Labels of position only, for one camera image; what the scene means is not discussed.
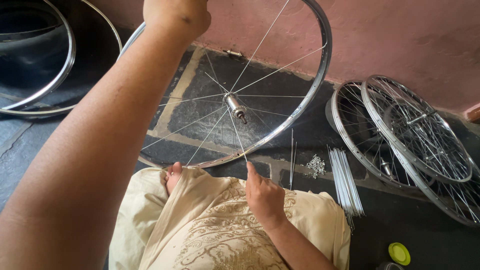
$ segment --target spoke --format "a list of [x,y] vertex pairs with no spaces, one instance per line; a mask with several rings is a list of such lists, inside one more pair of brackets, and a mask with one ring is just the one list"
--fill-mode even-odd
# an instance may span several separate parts
[[220,86],[221,88],[223,88],[223,90],[225,90],[225,91],[228,93],[228,90],[226,90],[225,87],[223,87],[223,85],[221,85],[218,81],[216,81],[214,78],[212,78],[210,75],[208,75],[207,72],[205,72],[205,74],[207,74],[207,76],[209,76],[210,79],[212,79],[212,81],[216,82],[216,84],[218,84],[218,86]]
[[285,3],[285,5],[283,6],[282,10],[280,10],[280,13],[277,15],[277,17],[276,17],[275,20],[273,21],[272,26],[270,26],[270,28],[268,29],[267,33],[266,33],[265,36],[263,37],[262,41],[260,41],[260,44],[258,44],[257,49],[256,49],[255,52],[253,53],[252,57],[250,57],[250,60],[248,60],[248,63],[245,65],[245,68],[243,68],[243,71],[240,73],[240,76],[238,77],[237,81],[233,84],[232,89],[230,89],[230,93],[233,91],[233,88],[235,87],[235,85],[237,85],[237,82],[240,80],[240,77],[243,75],[243,73],[244,73],[245,70],[247,69],[248,65],[250,64],[250,62],[252,61],[253,57],[254,57],[255,54],[257,53],[258,48],[260,48],[260,45],[263,43],[263,41],[264,41],[265,38],[267,37],[267,35],[268,35],[268,33],[270,32],[270,30],[272,30],[273,25],[275,24],[275,22],[277,21],[277,19],[280,17],[280,14],[282,14],[283,10],[285,9],[285,7],[287,6],[287,4],[288,4],[289,1],[290,1],[290,0],[287,0],[287,2]]
[[166,137],[168,137],[168,136],[170,136],[170,135],[172,135],[172,134],[174,134],[174,133],[177,133],[178,131],[180,131],[180,130],[182,130],[182,129],[186,128],[187,126],[189,126],[189,125],[191,125],[191,124],[193,124],[193,123],[196,123],[196,122],[200,121],[201,119],[203,119],[203,118],[205,118],[205,117],[207,117],[207,116],[209,116],[209,115],[211,115],[211,114],[214,114],[215,112],[217,112],[217,111],[221,110],[221,109],[222,109],[222,108],[224,108],[224,107],[225,107],[225,106],[222,106],[222,107],[221,107],[221,108],[219,108],[218,110],[215,110],[215,111],[213,111],[213,112],[211,112],[211,113],[207,114],[206,116],[204,116],[204,117],[202,117],[202,118],[200,118],[200,119],[198,119],[198,120],[196,120],[196,121],[194,121],[194,122],[192,122],[192,123],[190,123],[190,124],[188,124],[188,125],[184,126],[183,128],[181,128],[181,129],[179,129],[179,130],[177,130],[177,131],[175,131],[175,132],[172,132],[172,133],[168,134],[167,136],[165,136],[165,137],[163,137],[163,138],[159,139],[158,141],[156,141],[156,142],[154,142],[154,143],[152,143],[152,144],[149,144],[149,145],[145,146],[144,148],[142,148],[142,150],[144,150],[145,148],[147,148],[147,147],[150,147],[150,146],[152,146],[152,145],[156,144],[157,142],[159,142],[159,141],[161,141],[161,140],[165,139]]
[[208,62],[210,63],[210,67],[212,68],[213,76],[215,76],[215,79],[218,81],[218,78],[217,78],[217,76],[216,76],[215,70],[213,69],[212,61],[210,61],[210,57],[208,56],[207,49],[205,48],[205,44],[204,44],[203,37],[200,37],[200,42],[202,43],[202,46],[204,47],[205,55],[207,56]]
[[237,134],[237,138],[239,139],[240,147],[241,147],[241,150],[243,151],[243,156],[245,157],[245,161],[248,162],[247,155],[245,154],[245,150],[243,149],[243,145],[241,144],[241,141],[240,141],[239,133],[237,132],[237,128],[235,127],[235,123],[233,122],[233,117],[232,117],[232,114],[230,113],[230,108],[228,108],[228,114],[230,115],[230,119],[232,120],[233,129],[235,130],[235,133]]
[[300,58],[300,59],[298,59],[298,60],[295,60],[295,61],[293,61],[292,63],[290,63],[290,64],[288,64],[288,65],[284,66],[284,67],[283,67],[283,68],[281,68],[281,69],[277,69],[277,70],[275,70],[274,72],[270,73],[269,75],[267,75],[267,76],[265,76],[265,77],[263,77],[263,78],[261,78],[261,79],[259,79],[259,80],[255,81],[255,82],[253,82],[253,83],[251,83],[251,84],[249,84],[249,85],[245,86],[244,88],[241,88],[241,89],[239,89],[239,90],[237,90],[237,91],[235,91],[235,92],[233,92],[233,93],[234,93],[234,94],[235,94],[235,93],[238,93],[239,91],[241,91],[241,90],[243,90],[243,89],[245,89],[245,88],[247,88],[247,87],[249,87],[249,86],[251,86],[251,85],[253,85],[253,84],[256,84],[256,83],[260,82],[261,80],[265,79],[266,77],[268,77],[268,76],[270,76],[270,75],[272,75],[272,74],[274,74],[274,73],[277,73],[277,72],[281,71],[282,69],[284,69],[284,68],[286,68],[286,67],[290,66],[291,64],[294,64],[294,63],[296,63],[296,62],[298,62],[298,61],[302,60],[303,58],[305,58],[305,57],[307,57],[307,56],[309,56],[309,55],[311,55],[311,54],[313,54],[313,53],[315,53],[315,52],[318,52],[319,50],[321,50],[321,49],[325,48],[325,46],[327,46],[327,43],[325,43],[325,45],[323,45],[323,47],[321,47],[321,48],[319,48],[319,49],[317,49],[317,50],[314,50],[313,52],[311,52],[311,53],[309,53],[309,54],[305,55],[304,57],[302,57],[302,58]]
[[193,157],[197,154],[198,150],[200,150],[200,147],[202,147],[202,145],[204,144],[204,142],[207,140],[207,138],[210,136],[210,133],[212,133],[212,131],[215,129],[216,125],[218,125],[218,123],[220,122],[220,120],[222,120],[223,116],[225,115],[225,113],[227,113],[228,110],[226,110],[222,116],[220,117],[220,119],[218,119],[218,121],[216,122],[216,124],[212,127],[212,129],[210,130],[210,132],[207,134],[207,137],[205,137],[205,140],[200,144],[200,146],[197,148],[197,150],[195,151],[195,153],[193,154],[193,156],[190,158],[190,160],[188,161],[187,165],[190,164],[190,161],[193,159]]
[[283,115],[283,116],[290,117],[290,115],[281,114],[281,113],[276,113],[276,112],[270,112],[270,111],[264,111],[264,110],[257,110],[257,111],[267,112],[267,113],[278,114],[278,115]]
[[162,105],[159,105],[159,107],[160,107],[160,106],[170,105],[170,104],[175,104],[175,103],[180,103],[180,102],[185,102],[185,101],[190,101],[190,100],[197,100],[197,99],[209,98],[209,97],[216,97],[216,96],[223,96],[223,94],[216,94],[216,95],[211,95],[211,96],[206,96],[206,97],[201,97],[201,98],[186,99],[186,100],[182,100],[182,101],[177,101],[177,102],[162,104]]
[[[240,102],[243,103],[248,109],[250,109],[250,107],[249,107],[245,102],[243,102],[243,100],[241,100],[240,98],[238,98],[238,100],[240,100]],[[256,112],[254,112],[254,111],[252,111],[252,112],[253,112],[253,114],[255,114],[255,115],[258,117],[258,119],[260,119],[260,121],[262,121],[262,123],[264,123],[264,124],[268,127],[268,129],[269,129],[270,131],[273,132],[273,130],[267,125],[267,123],[265,123],[265,122],[263,121],[263,119],[262,119],[260,116],[258,116],[258,114],[257,114]]]
[[306,98],[307,96],[259,96],[259,95],[237,95],[239,97],[268,97],[268,98]]
[[214,102],[214,103],[223,103],[222,101],[211,101],[211,100],[197,100],[197,101],[202,101],[202,102]]

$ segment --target silver rim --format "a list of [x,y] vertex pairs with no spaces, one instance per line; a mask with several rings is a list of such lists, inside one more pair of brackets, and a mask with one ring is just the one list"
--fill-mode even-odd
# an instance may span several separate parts
[[55,90],[65,80],[68,73],[72,69],[73,63],[75,61],[75,50],[76,50],[75,37],[73,35],[72,28],[70,27],[67,19],[65,19],[62,13],[52,3],[50,3],[50,1],[48,0],[43,0],[43,1],[55,10],[55,12],[59,15],[60,19],[63,21],[63,24],[65,25],[65,29],[67,30],[67,35],[68,35],[68,44],[69,44],[67,59],[65,60],[65,64],[63,65],[62,69],[57,74],[57,76],[55,76],[55,78],[53,78],[53,80],[50,81],[46,86],[44,86],[35,94],[25,98],[22,101],[3,107],[2,110],[0,110],[0,112],[4,112],[3,110],[22,109],[32,104],[35,104],[36,102],[41,100],[43,97],[45,97],[46,95],[50,94],[53,90]]
[[370,76],[361,91],[377,127],[415,167],[447,184],[471,178],[472,167],[463,145],[428,103],[381,75]]
[[395,187],[418,189],[366,111],[361,84],[346,81],[332,95],[331,110],[340,136],[373,175]]
[[[104,19],[105,21],[110,25],[114,35],[115,35],[115,38],[116,40],[118,41],[118,45],[119,45],[119,52],[122,50],[122,44],[121,44],[121,40],[120,40],[120,36],[117,32],[117,30],[115,29],[115,27],[113,26],[112,22],[97,8],[95,7],[94,5],[92,5],[91,3],[89,3],[88,1],[86,0],[81,0],[82,2],[84,2],[85,4],[87,4],[88,6],[90,6],[93,10],[95,10],[97,13],[99,13]],[[62,17],[62,20],[64,20],[65,18],[63,17],[63,15],[61,15],[61,13],[59,12],[59,15]],[[8,110],[8,109],[0,109],[0,112],[1,113],[5,113],[5,114],[10,114],[10,115],[16,115],[16,116],[23,116],[23,117],[46,117],[46,116],[55,116],[55,115],[60,115],[60,114],[64,114],[64,113],[68,113],[70,112],[71,110],[73,110],[73,108],[75,108],[76,105],[73,105],[73,106],[69,106],[69,107],[65,107],[65,108],[61,108],[61,109],[55,109],[55,110],[45,110],[45,111],[16,111],[16,110]]]
[[424,175],[399,150],[394,149],[394,152],[415,184],[436,206],[460,223],[480,227],[480,175],[475,175],[468,182],[445,184],[436,181],[428,186]]
[[[286,119],[285,121],[283,121],[280,125],[278,125],[277,128],[272,129],[272,128],[268,127],[268,128],[271,130],[271,132],[270,132],[268,135],[266,135],[265,137],[261,138],[259,141],[251,144],[251,145],[248,146],[248,147],[244,147],[244,146],[242,145],[242,142],[244,142],[244,141],[243,141],[244,138],[240,138],[239,135],[238,135],[237,129],[239,128],[239,126],[238,126],[238,124],[235,125],[235,123],[233,122],[233,117],[232,117],[232,112],[230,111],[230,107],[228,107],[228,106],[226,105],[226,106],[224,106],[224,107],[222,107],[222,108],[219,108],[218,110],[215,110],[215,111],[211,112],[210,114],[220,113],[220,116],[222,116],[222,113],[223,113],[223,115],[226,115],[226,118],[227,118],[227,119],[228,119],[228,118],[231,118],[231,121],[232,121],[231,124],[233,125],[233,129],[234,129],[234,131],[235,131],[233,138],[234,138],[234,140],[235,140],[235,144],[237,143],[236,140],[238,140],[239,148],[237,148],[236,150],[234,150],[232,154],[227,155],[227,156],[224,156],[224,157],[219,158],[219,159],[210,160],[210,161],[203,161],[203,162],[197,162],[197,163],[193,163],[193,162],[190,163],[190,162],[192,161],[192,159],[193,159],[193,156],[195,156],[195,154],[197,153],[197,152],[195,152],[195,153],[193,154],[192,158],[190,159],[190,161],[189,161],[188,163],[186,163],[186,164],[191,165],[191,166],[200,166],[201,168],[206,168],[206,167],[211,167],[211,166],[216,166],[216,165],[219,165],[219,164],[223,164],[223,163],[226,163],[226,162],[229,162],[229,161],[238,159],[238,158],[245,158],[245,159],[246,159],[245,155],[254,152],[254,151],[257,150],[258,148],[260,148],[262,145],[264,145],[265,143],[267,143],[268,141],[270,141],[272,138],[274,138],[275,136],[277,136],[278,134],[280,134],[282,131],[284,131],[285,129],[287,129],[287,128],[304,112],[305,108],[306,108],[306,107],[308,106],[308,104],[311,102],[311,100],[313,99],[316,91],[318,90],[318,88],[320,87],[321,83],[323,82],[323,80],[324,80],[324,78],[325,78],[325,74],[326,74],[326,71],[327,71],[327,68],[328,68],[328,65],[329,65],[329,62],[330,62],[330,57],[331,57],[331,50],[332,50],[331,40],[332,40],[332,38],[331,38],[330,25],[329,25],[329,23],[328,23],[328,20],[327,20],[327,18],[326,18],[326,16],[325,16],[323,10],[320,8],[320,6],[318,5],[318,3],[317,3],[316,1],[314,1],[314,0],[302,0],[302,1],[303,1],[307,6],[309,6],[310,9],[311,9],[311,10],[313,11],[313,13],[315,14],[315,16],[316,16],[316,18],[317,18],[317,20],[318,20],[318,23],[319,23],[319,25],[320,25],[321,32],[322,32],[322,46],[321,46],[319,49],[317,49],[317,50],[315,50],[315,51],[313,51],[313,52],[311,52],[311,53],[303,56],[302,58],[298,59],[298,60],[301,60],[301,59],[303,59],[303,58],[311,55],[312,53],[315,53],[315,52],[317,52],[317,51],[319,51],[319,50],[322,50],[322,57],[321,57],[321,60],[320,60],[320,65],[319,65],[319,69],[318,69],[318,72],[317,72],[317,76],[316,76],[316,78],[314,79],[310,90],[307,92],[306,95],[302,95],[301,97],[297,97],[297,98],[303,98],[302,102],[299,104],[299,106],[298,106],[290,115],[285,115],[285,116],[287,117],[287,119]],[[145,23],[143,23],[142,25],[140,25],[140,27],[133,33],[133,35],[131,36],[131,38],[130,38],[130,39],[128,40],[128,42],[125,44],[125,47],[123,48],[122,53],[120,54],[120,56],[128,49],[128,47],[131,46],[131,44],[138,38],[138,36],[141,35],[141,33],[144,31],[144,28],[145,28]],[[206,55],[207,55],[207,58],[208,58],[208,60],[209,60],[209,62],[210,62],[210,57],[208,56],[208,52],[206,53]],[[254,53],[254,54],[252,55],[252,57],[250,58],[248,64],[250,63],[250,61],[252,60],[252,58],[253,58],[254,55],[255,55],[255,53]],[[233,87],[231,88],[230,91],[227,90],[227,89],[224,89],[223,86],[218,83],[218,79],[216,78],[216,73],[215,73],[215,71],[212,70],[212,75],[213,75],[213,76],[210,76],[210,75],[206,74],[206,75],[208,75],[208,76],[210,77],[210,79],[211,79],[212,81],[214,81],[216,84],[218,84],[218,85],[220,86],[220,91],[222,92],[222,94],[213,95],[213,96],[219,96],[219,97],[222,96],[222,97],[224,97],[224,96],[228,96],[228,95],[235,95],[235,97],[236,97],[240,102],[243,103],[243,101],[241,101],[241,99],[238,98],[238,96],[240,96],[240,95],[237,94],[237,93],[238,93],[239,91],[243,90],[244,88],[252,85],[252,84],[250,84],[250,85],[248,85],[248,86],[246,86],[246,87],[243,87],[243,88],[241,88],[240,90],[233,91],[236,83],[239,81],[240,77],[242,76],[243,71],[242,71],[242,73],[240,74],[240,76],[239,76],[239,78],[237,79],[237,81],[234,83],[234,85],[233,85]],[[188,100],[182,100],[182,101],[178,101],[178,103],[184,102],[184,101],[189,101],[189,100],[198,100],[198,99],[201,99],[201,98],[192,98],[192,99],[188,99]],[[243,103],[242,106],[244,106],[245,109],[247,109],[248,111],[252,112],[252,115],[253,115],[252,117],[253,117],[253,118],[255,118],[255,116],[257,116],[262,122],[263,122],[263,120],[257,115],[256,112],[259,111],[259,112],[267,112],[267,113],[270,113],[270,112],[268,112],[268,111],[256,110],[256,109],[250,108],[250,107],[246,106],[245,103]],[[210,133],[208,133],[208,135],[210,135],[210,134],[212,133],[213,129],[219,124],[219,121],[220,121],[220,120],[222,120],[222,118],[220,118],[220,119],[216,122],[215,126],[212,128],[212,130],[210,130]],[[170,133],[170,134],[167,135],[166,137],[168,137],[168,136],[170,136],[171,134],[174,134],[174,133],[180,131],[181,129],[179,129],[179,130],[177,130],[177,131],[175,131],[175,132],[173,132],[173,133]],[[156,142],[159,142],[159,141],[165,139],[166,137],[163,137],[163,138],[161,138],[160,140],[157,140]],[[203,143],[206,141],[207,138],[205,138],[205,140],[203,140],[202,144],[200,144],[200,147],[203,145]],[[142,149],[142,151],[141,151],[141,153],[140,153],[140,156],[139,156],[139,161],[141,161],[141,162],[143,162],[143,163],[145,163],[145,164],[147,164],[147,165],[154,166],[154,167],[160,167],[160,168],[163,168],[163,167],[166,167],[166,166],[169,166],[169,165],[172,164],[172,161],[158,160],[158,159],[156,159],[155,157],[153,157],[152,155],[149,155],[148,153],[146,153],[144,150],[145,150],[146,148],[148,148],[149,146],[151,146],[151,145],[152,145],[152,144],[150,144],[150,145],[148,145],[148,146],[146,146],[146,147],[144,147],[144,148]]]

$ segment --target black stone floor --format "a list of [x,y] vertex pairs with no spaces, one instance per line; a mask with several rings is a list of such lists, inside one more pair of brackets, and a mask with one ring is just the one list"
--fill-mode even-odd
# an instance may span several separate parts
[[[119,29],[119,32],[123,39],[128,38],[130,34],[128,30],[125,31],[123,29]],[[170,94],[177,86],[182,72],[194,54],[193,49],[188,50],[182,58],[180,68],[175,74],[166,95]],[[233,81],[230,80],[236,78],[229,76],[229,74],[239,74],[244,66],[235,60],[214,52],[210,52],[209,56],[220,82],[225,82],[226,86],[231,87]],[[258,65],[249,67],[243,75],[244,80],[239,82],[239,85],[235,88],[239,89],[242,85],[253,82],[270,72],[271,69]],[[212,94],[219,93],[218,87],[205,73],[210,74],[210,66],[208,59],[203,55],[199,60],[195,76],[185,89],[183,97],[194,98],[198,90],[212,91]],[[271,89],[276,95],[292,95],[292,93],[295,93],[295,95],[301,96],[305,94],[302,91],[305,91],[305,86],[308,83],[311,84],[311,82],[293,74],[278,72],[275,76],[272,76],[271,80],[265,80],[261,84],[255,85],[255,87],[248,88],[248,92],[245,89],[244,93],[245,95],[249,93],[254,94],[258,93],[256,89]],[[330,99],[333,91],[334,85],[324,82],[306,111],[292,126],[295,130],[295,139],[298,141],[297,164],[306,164],[312,159],[314,154],[317,154],[326,161],[326,169],[330,172],[327,145],[345,148],[342,139],[330,127],[325,117],[325,104]],[[292,110],[297,105],[291,99],[268,99],[266,101],[259,101],[249,97],[241,97],[241,99],[252,108],[260,108],[261,110],[271,112]],[[10,102],[10,100],[0,96],[0,106]],[[179,116],[185,117],[186,120],[198,118],[198,115],[189,115],[191,111],[189,106],[197,106],[200,102],[194,102],[194,105],[187,103],[181,103],[181,106],[176,107],[172,113],[172,119],[176,119]],[[220,106],[212,105],[212,108],[220,108]],[[154,130],[162,111],[163,107],[160,107],[159,112],[151,122],[150,130]],[[281,117],[258,113],[271,127],[276,127],[275,124],[278,125],[278,123],[284,120]],[[475,132],[469,130],[455,116],[445,114],[445,118],[459,139],[464,143],[473,159],[480,164],[480,137]],[[36,153],[61,120],[61,116],[36,120],[0,116],[0,211]],[[224,124],[227,123],[226,120],[230,121],[229,118],[222,119],[222,121],[225,121]],[[257,139],[249,130],[268,132],[265,125],[258,122],[256,117],[251,116],[249,121],[250,126],[248,129],[243,126],[239,127],[240,137],[245,137],[246,143],[248,143],[248,140],[255,141]],[[202,140],[211,127],[213,127],[211,123],[211,120],[201,122],[196,128],[182,131],[181,134],[189,138]],[[171,122],[168,125],[168,129],[173,131],[175,128],[181,127],[182,124],[185,123]],[[216,133],[212,135],[211,141],[216,143],[223,140],[223,142],[233,147],[234,144],[229,143],[231,142],[229,140],[232,139],[232,134],[233,130],[227,130],[223,134]],[[154,140],[156,140],[154,137],[147,135],[144,145],[148,145]],[[190,153],[196,150],[196,147],[182,142],[171,142],[170,145],[171,148],[160,145],[149,148],[148,153],[159,156],[167,155],[171,161],[185,161],[185,159],[188,161],[191,156]],[[275,175],[272,175],[272,178],[276,178],[281,185],[288,187],[289,172],[287,170],[274,171],[273,168],[278,167],[279,164],[285,166],[286,162],[284,160],[290,160],[290,151],[290,129],[287,129],[287,131],[255,152],[257,157],[264,157],[265,159],[252,161],[260,174],[270,176],[273,173]],[[206,157],[216,158],[220,156],[221,153],[219,152],[202,150],[199,151],[196,157],[198,160],[201,160]],[[354,178],[357,180],[365,179],[367,175],[365,168],[349,153],[348,160]],[[146,167],[147,165],[137,162],[134,172]],[[242,179],[247,177],[245,159],[238,159],[228,164],[209,168],[207,171],[213,176],[234,176]],[[369,186],[368,184],[370,183],[372,187],[379,182],[378,179],[371,176],[365,181],[367,182],[365,186]],[[315,193],[326,191],[336,199],[334,182],[329,179],[313,179],[296,172],[293,188],[302,191],[311,190]],[[350,245],[351,269],[375,269],[383,261],[391,261],[387,248],[392,242],[401,242],[409,249],[412,260],[406,269],[446,270],[478,268],[480,260],[476,245],[476,243],[480,243],[480,231],[478,229],[472,229],[456,222],[427,200],[413,199],[360,186],[358,187],[358,192],[366,217],[354,220],[355,230],[353,231]]]

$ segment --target finger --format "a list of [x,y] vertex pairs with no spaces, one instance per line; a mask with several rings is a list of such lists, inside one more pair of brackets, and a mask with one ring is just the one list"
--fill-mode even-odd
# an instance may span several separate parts
[[251,180],[258,184],[262,182],[262,177],[258,175],[257,170],[255,169],[255,166],[250,161],[247,162],[247,170],[248,170],[247,180]]

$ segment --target toe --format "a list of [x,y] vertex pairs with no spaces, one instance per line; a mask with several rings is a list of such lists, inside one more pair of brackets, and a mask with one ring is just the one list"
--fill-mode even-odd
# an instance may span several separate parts
[[182,172],[182,167],[181,167],[181,163],[180,162],[176,162],[173,166],[172,166],[172,172],[173,174],[178,174],[180,175],[180,173]]

